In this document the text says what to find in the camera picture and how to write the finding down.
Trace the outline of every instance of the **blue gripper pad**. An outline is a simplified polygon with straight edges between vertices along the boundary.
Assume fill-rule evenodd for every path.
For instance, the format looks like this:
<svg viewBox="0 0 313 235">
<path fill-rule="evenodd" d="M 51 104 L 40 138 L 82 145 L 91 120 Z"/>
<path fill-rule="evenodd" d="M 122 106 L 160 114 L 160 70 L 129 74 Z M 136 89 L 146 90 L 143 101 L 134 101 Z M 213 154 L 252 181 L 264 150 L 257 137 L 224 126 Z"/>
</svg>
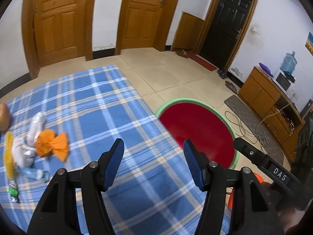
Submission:
<svg viewBox="0 0 313 235">
<path fill-rule="evenodd" d="M 184 148 L 184 155 L 185 155 L 189 170 L 191 172 L 193 181 L 195 182 L 195 185 L 199 187 L 201 191 L 203 191 L 204 182 L 203 182 L 203 177 L 202 177 L 202 170 L 195 157 L 195 151 L 197 150 L 194 147 L 191 140 L 185 140 L 183 148 Z"/>
<path fill-rule="evenodd" d="M 120 140 L 104 171 L 103 188 L 105 191 L 107 191 L 109 187 L 113 185 L 113 182 L 117 174 L 117 170 L 121 164 L 123 155 L 124 155 L 124 141 Z"/>
</svg>

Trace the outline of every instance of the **black door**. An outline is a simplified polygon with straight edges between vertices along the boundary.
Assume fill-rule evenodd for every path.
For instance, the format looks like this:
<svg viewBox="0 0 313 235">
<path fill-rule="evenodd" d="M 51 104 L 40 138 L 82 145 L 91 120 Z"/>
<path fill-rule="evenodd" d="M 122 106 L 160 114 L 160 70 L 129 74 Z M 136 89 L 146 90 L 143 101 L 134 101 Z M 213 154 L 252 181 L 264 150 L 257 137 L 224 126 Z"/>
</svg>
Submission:
<svg viewBox="0 0 313 235">
<path fill-rule="evenodd" d="M 200 56 L 223 69 L 239 37 L 251 0 L 220 0 Z"/>
</svg>

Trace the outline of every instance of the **door handle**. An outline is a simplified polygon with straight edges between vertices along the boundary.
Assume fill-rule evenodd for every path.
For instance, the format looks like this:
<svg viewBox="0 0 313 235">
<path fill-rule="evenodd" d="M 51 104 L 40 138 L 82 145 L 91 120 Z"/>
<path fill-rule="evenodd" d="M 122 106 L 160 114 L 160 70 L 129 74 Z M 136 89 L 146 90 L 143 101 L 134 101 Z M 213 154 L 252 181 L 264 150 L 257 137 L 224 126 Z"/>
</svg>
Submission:
<svg viewBox="0 0 313 235">
<path fill-rule="evenodd" d="M 160 7 L 161 8 L 163 8 L 164 4 L 165 4 L 165 0 L 160 0 Z"/>
<path fill-rule="evenodd" d="M 235 31 L 237 32 L 237 37 L 236 37 L 236 40 L 238 40 L 238 39 L 239 39 L 239 36 L 240 36 L 240 34 L 241 34 L 241 30 L 240 30 L 240 31 L 235 30 Z"/>
</svg>

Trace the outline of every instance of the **orange bow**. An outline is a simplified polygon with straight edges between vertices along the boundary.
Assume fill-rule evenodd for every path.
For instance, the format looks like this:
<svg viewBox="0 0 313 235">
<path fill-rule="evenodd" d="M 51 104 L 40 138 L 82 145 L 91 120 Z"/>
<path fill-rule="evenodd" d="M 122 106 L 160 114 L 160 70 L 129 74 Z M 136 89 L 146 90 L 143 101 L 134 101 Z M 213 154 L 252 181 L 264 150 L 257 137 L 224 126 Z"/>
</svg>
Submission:
<svg viewBox="0 0 313 235">
<path fill-rule="evenodd" d="M 67 134 L 62 132 L 56 137 L 54 130 L 43 130 L 38 135 L 35 147 L 40 157 L 45 157 L 52 152 L 60 161 L 64 162 L 68 156 Z"/>
</svg>

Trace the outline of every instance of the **floor tile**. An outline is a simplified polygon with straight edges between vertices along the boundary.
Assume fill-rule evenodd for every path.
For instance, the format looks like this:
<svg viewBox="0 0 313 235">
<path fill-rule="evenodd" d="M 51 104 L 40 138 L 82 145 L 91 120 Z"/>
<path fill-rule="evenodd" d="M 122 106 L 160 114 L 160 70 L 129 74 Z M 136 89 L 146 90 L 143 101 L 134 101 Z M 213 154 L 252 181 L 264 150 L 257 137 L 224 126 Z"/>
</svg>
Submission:
<svg viewBox="0 0 313 235">
<path fill-rule="evenodd" d="M 82 63 L 70 63 L 70 64 L 64 64 L 63 66 L 59 67 L 59 69 L 57 69 L 55 71 L 55 74 L 57 75 L 57 77 L 64 77 L 76 72 L 80 72 L 80 71 L 85 71 L 88 70 L 89 67 L 87 65 L 87 63 L 82 62 Z"/>
<path fill-rule="evenodd" d="M 157 92 L 157 94 L 165 101 L 168 102 L 176 98 L 192 98 L 199 101 L 205 101 L 200 95 L 198 95 L 194 90 L 192 90 L 187 84 L 174 86 L 162 91 Z"/>
<path fill-rule="evenodd" d="M 55 69 L 59 70 L 59 69 L 69 68 L 69 67 L 75 68 L 76 66 L 85 64 L 85 62 L 86 62 L 85 57 L 77 57 L 74 59 L 69 59 L 69 60 L 55 63 Z"/>
<path fill-rule="evenodd" d="M 161 91 L 183 84 L 163 65 L 135 69 L 135 72 L 141 76 L 154 91 Z"/>
<path fill-rule="evenodd" d="M 56 63 L 47 65 L 45 67 L 40 68 L 38 76 L 41 77 L 42 75 L 51 73 L 55 70 L 56 70 Z"/>
<path fill-rule="evenodd" d="M 203 79 L 188 83 L 188 85 L 195 90 L 202 98 L 218 109 L 223 105 L 224 100 L 232 96 L 234 93 L 225 86 L 225 82 L 218 81 L 217 83 L 212 79 Z"/>
<path fill-rule="evenodd" d="M 175 52 L 164 51 L 164 52 L 147 52 L 145 56 L 154 59 L 162 64 L 166 63 L 185 63 L 188 59 L 178 56 Z"/>
<path fill-rule="evenodd" d="M 180 61 L 165 62 L 164 66 L 182 82 L 193 82 L 205 77 L 201 70 L 189 63 Z"/>
<path fill-rule="evenodd" d="M 109 64 L 116 65 L 121 71 L 129 70 L 131 67 L 120 56 L 109 56 L 87 61 L 86 64 L 90 69 L 105 66 Z"/>
<path fill-rule="evenodd" d="M 145 53 L 127 53 L 121 55 L 121 58 L 131 69 L 161 65 L 157 60 L 145 56 Z"/>
<path fill-rule="evenodd" d="M 32 81 L 33 81 L 34 85 L 39 86 L 39 85 L 45 84 L 49 81 L 56 80 L 58 78 L 60 78 L 60 76 L 58 73 L 56 73 L 56 70 L 55 70 L 55 71 L 51 71 L 50 73 L 46 73 L 44 75 L 41 75 Z"/>
<path fill-rule="evenodd" d="M 141 96 L 154 93 L 154 90 L 134 70 L 123 73 Z"/>
<path fill-rule="evenodd" d="M 197 70 L 201 71 L 202 73 L 204 73 L 207 76 L 212 76 L 214 75 L 214 73 L 216 73 L 215 71 L 209 71 L 208 69 L 204 68 L 202 65 L 198 64 L 196 61 L 192 60 L 192 59 L 187 59 L 184 61 L 186 64 L 191 65 L 192 67 L 196 68 Z"/>
<path fill-rule="evenodd" d="M 121 55 L 125 54 L 142 54 L 146 52 L 159 52 L 155 48 L 129 48 L 129 49 L 122 49 Z"/>
<path fill-rule="evenodd" d="M 165 103 L 157 93 L 145 95 L 142 98 L 154 113 Z"/>
</svg>

